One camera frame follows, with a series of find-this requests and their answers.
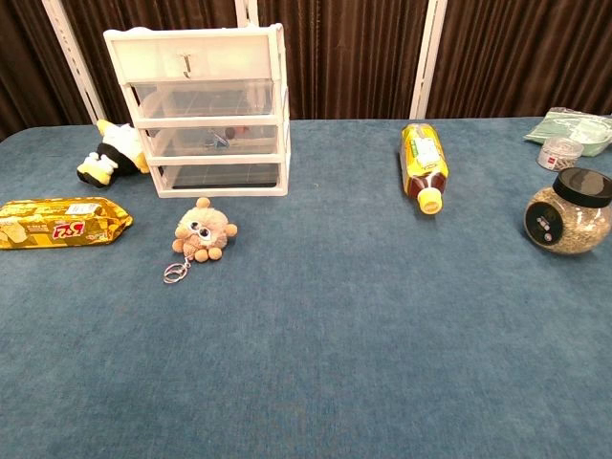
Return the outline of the tan plush keychain toy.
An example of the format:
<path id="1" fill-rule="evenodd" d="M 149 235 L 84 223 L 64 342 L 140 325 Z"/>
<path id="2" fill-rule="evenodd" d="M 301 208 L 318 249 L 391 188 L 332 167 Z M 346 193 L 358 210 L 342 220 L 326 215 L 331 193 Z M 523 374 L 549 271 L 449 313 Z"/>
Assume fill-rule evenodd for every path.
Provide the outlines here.
<path id="1" fill-rule="evenodd" d="M 188 210 L 177 224 L 172 250 L 184 261 L 174 263 L 164 270 L 165 284 L 174 284 L 186 277 L 193 262 L 217 261 L 223 249 L 238 233 L 226 214 L 211 206 L 207 197 L 198 198 L 196 205 Z"/>

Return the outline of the clear plastic drawer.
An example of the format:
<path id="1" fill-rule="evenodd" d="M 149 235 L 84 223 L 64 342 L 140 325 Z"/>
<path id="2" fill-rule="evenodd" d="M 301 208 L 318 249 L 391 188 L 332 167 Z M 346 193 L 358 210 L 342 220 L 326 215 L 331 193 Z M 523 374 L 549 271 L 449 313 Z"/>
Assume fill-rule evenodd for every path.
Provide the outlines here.
<path id="1" fill-rule="evenodd" d="M 274 187 L 277 164 L 160 165 L 157 170 L 169 189 Z"/>
<path id="2" fill-rule="evenodd" d="M 172 81 L 131 86 L 145 118 L 269 115 L 272 82 L 267 79 Z"/>
<path id="3" fill-rule="evenodd" d="M 273 125 L 248 126 L 250 131 L 230 143 L 229 147 L 205 146 L 205 134 L 212 127 L 149 128 L 145 130 L 155 156 L 211 156 L 273 154 L 276 145 L 276 127 Z"/>

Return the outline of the small clear jar red label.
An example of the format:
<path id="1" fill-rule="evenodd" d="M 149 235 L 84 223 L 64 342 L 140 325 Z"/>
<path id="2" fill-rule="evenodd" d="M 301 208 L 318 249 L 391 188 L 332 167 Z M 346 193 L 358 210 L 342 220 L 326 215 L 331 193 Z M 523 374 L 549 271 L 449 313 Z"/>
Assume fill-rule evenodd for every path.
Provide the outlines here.
<path id="1" fill-rule="evenodd" d="M 569 138 L 546 139 L 540 148 L 537 163 L 548 170 L 560 171 L 573 167 L 583 151 L 583 145 Z"/>

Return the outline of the small red blue drawer item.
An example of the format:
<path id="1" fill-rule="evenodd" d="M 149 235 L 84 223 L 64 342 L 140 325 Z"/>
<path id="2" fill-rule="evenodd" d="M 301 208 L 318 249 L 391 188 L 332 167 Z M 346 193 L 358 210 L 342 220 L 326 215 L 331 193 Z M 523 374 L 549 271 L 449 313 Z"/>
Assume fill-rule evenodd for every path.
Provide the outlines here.
<path id="1" fill-rule="evenodd" d="M 229 147 L 232 141 L 245 137 L 249 131 L 248 126 L 212 127 L 205 134 L 204 144 L 208 147 Z"/>

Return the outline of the green plastic package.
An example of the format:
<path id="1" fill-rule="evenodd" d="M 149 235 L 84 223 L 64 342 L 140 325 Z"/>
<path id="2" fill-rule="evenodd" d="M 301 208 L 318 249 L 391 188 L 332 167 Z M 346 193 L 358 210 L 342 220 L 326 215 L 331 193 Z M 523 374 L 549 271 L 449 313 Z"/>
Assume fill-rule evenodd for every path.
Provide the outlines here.
<path id="1" fill-rule="evenodd" d="M 582 157 L 596 157 L 612 144 L 612 118 L 553 107 L 523 139 L 543 144 L 554 137 L 580 143 Z"/>

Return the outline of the tea bottle with yellow label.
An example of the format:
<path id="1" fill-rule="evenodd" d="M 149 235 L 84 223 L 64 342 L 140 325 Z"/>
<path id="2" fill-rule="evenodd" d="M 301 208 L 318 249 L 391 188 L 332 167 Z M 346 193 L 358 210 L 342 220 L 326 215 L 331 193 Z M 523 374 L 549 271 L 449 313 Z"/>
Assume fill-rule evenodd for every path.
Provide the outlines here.
<path id="1" fill-rule="evenodd" d="M 449 169 L 434 127 L 428 123 L 409 123 L 402 130 L 399 157 L 404 194 L 416 200 L 423 214 L 440 212 Z"/>

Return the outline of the brown curtain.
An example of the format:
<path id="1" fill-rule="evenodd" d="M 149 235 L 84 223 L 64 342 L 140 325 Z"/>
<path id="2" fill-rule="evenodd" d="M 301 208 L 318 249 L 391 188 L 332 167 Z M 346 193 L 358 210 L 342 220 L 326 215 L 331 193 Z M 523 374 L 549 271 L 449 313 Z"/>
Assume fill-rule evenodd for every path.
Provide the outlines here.
<path id="1" fill-rule="evenodd" d="M 233 0 L 61 0 L 105 115 L 130 119 L 103 33 L 232 27 Z M 295 119 L 407 119 L 427 0 L 258 0 L 285 30 Z M 612 0 L 448 0 L 426 113 L 612 113 Z M 42 0 L 0 0 L 0 141 L 89 114 Z"/>

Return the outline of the round glass jar black lid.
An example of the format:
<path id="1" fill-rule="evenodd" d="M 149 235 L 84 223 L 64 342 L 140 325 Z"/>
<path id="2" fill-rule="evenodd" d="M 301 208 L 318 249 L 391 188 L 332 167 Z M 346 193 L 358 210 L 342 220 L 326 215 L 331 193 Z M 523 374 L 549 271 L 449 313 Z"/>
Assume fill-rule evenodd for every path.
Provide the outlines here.
<path id="1" fill-rule="evenodd" d="M 591 251 L 612 231 L 612 179 L 567 167 L 529 201 L 523 225 L 541 248 L 559 254 Z"/>

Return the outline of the black yellow white plush toy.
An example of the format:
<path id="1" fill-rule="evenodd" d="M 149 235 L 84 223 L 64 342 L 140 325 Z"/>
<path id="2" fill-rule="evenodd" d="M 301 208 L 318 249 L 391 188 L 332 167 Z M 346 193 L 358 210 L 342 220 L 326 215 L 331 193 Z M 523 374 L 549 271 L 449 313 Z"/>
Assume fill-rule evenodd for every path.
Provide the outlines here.
<path id="1" fill-rule="evenodd" d="M 149 173 L 140 137 L 134 127 L 103 119 L 97 120 L 96 127 L 101 142 L 76 169 L 82 182 L 103 188 L 113 184 L 118 177 Z"/>

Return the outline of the gold biscuit packet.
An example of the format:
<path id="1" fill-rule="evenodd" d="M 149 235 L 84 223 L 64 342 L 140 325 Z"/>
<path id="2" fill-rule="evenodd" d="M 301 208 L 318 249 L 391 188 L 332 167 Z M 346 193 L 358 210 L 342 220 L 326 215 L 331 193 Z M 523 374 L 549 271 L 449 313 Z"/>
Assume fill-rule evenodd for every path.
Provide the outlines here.
<path id="1" fill-rule="evenodd" d="M 103 197 L 9 201 L 0 207 L 0 250 L 110 244 L 132 224 L 124 208 Z"/>

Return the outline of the white plastic drawer unit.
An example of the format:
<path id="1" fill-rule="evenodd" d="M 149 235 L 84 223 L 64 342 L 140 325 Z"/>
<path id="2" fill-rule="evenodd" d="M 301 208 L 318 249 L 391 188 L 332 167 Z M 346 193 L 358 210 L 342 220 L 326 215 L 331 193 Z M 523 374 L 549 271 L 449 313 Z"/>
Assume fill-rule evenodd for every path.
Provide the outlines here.
<path id="1" fill-rule="evenodd" d="M 125 32 L 108 30 L 103 37 L 159 197 L 287 195 L 291 163 L 290 93 L 281 24 L 177 31 L 133 28 Z M 269 115 L 145 118 L 131 88 L 135 83 L 238 79 L 272 82 L 273 111 Z M 155 156 L 145 133 L 149 128 L 261 125 L 276 127 L 273 154 Z M 274 187 L 167 188 L 157 167 L 187 164 L 277 164 L 278 181 Z"/>

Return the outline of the white frame post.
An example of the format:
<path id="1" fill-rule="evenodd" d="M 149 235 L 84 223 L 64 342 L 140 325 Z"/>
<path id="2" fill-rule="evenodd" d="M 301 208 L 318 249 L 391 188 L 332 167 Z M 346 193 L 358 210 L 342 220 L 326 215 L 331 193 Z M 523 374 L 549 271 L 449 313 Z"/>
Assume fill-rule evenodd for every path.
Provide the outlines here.
<path id="1" fill-rule="evenodd" d="M 259 26 L 257 0 L 234 0 L 234 6 L 239 28 Z"/>
<path id="2" fill-rule="evenodd" d="M 61 0 L 41 1 L 92 124 L 106 119 L 98 91 Z"/>
<path id="3" fill-rule="evenodd" d="M 447 5 L 448 0 L 427 0 L 426 20 L 410 104 L 411 120 L 426 118 Z"/>

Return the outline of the blue tablecloth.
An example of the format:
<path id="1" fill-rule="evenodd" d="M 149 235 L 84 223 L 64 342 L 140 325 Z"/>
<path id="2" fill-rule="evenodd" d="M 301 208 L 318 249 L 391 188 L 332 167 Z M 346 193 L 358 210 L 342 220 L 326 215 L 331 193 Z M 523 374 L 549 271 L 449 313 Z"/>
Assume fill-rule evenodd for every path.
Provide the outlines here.
<path id="1" fill-rule="evenodd" d="M 403 193 L 399 120 L 295 120 L 290 191 L 174 285 L 189 199 L 102 195 L 110 245 L 0 251 L 0 459 L 612 459 L 612 236 L 522 218 L 533 118 L 437 120 L 444 208 Z"/>

